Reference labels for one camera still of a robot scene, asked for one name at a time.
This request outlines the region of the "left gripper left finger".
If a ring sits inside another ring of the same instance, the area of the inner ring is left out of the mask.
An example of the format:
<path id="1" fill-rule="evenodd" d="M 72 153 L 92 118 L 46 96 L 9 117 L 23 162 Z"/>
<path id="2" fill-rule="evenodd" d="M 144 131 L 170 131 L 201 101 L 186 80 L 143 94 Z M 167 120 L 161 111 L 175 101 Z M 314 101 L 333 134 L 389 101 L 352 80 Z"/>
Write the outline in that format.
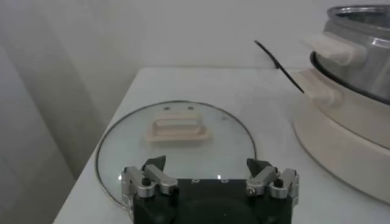
<path id="1" fill-rule="evenodd" d="M 122 197 L 151 198 L 157 191 L 163 195 L 177 195 L 179 181 L 163 172 L 165 164 L 166 156 L 163 155 L 148 159 L 141 169 L 125 167 L 121 173 Z"/>

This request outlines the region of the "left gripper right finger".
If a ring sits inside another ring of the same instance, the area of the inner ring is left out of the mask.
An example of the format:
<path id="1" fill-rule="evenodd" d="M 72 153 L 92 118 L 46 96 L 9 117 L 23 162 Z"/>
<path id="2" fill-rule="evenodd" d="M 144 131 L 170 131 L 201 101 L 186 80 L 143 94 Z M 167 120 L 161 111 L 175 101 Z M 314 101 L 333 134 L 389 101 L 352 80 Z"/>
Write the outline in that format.
<path id="1" fill-rule="evenodd" d="M 246 192 L 250 197 L 264 195 L 268 190 L 272 198 L 298 198 L 299 175 L 294 169 L 280 172 L 267 161 L 248 158 L 246 161 L 250 178 L 246 181 Z"/>

